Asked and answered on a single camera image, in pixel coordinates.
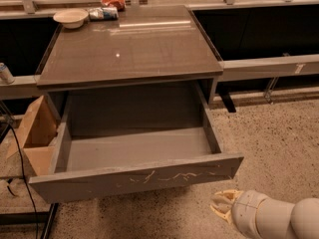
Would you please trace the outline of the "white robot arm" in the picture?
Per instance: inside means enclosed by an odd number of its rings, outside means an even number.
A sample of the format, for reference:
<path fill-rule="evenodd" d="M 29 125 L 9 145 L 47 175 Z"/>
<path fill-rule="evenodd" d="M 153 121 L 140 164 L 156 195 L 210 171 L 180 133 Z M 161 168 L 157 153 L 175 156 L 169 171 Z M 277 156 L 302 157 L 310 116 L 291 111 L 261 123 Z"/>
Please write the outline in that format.
<path fill-rule="evenodd" d="M 223 190 L 210 208 L 248 239 L 319 239 L 319 199 L 289 203 L 255 190 Z"/>

